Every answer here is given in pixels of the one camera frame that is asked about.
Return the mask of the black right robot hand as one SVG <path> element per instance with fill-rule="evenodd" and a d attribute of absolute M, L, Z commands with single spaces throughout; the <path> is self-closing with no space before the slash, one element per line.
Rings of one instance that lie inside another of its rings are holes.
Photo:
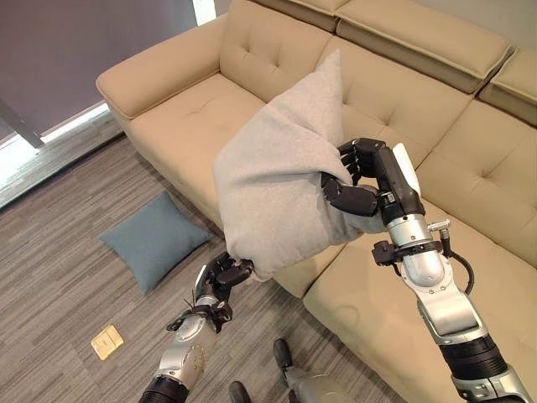
<path fill-rule="evenodd" d="M 338 150 L 352 184 L 321 174 L 321 188 L 333 207 L 360 217 L 379 212 L 384 224 L 411 214 L 425 215 L 418 191 L 405 179 L 394 151 L 383 141 L 354 139 Z"/>

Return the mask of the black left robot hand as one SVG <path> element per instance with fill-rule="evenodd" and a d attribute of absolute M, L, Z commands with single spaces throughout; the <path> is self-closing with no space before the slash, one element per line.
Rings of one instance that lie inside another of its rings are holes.
<path fill-rule="evenodd" d="M 196 278 L 195 304 L 212 305 L 228 302 L 232 288 L 247 280 L 253 272 L 253 262 L 233 258 L 228 252 L 204 264 Z"/>

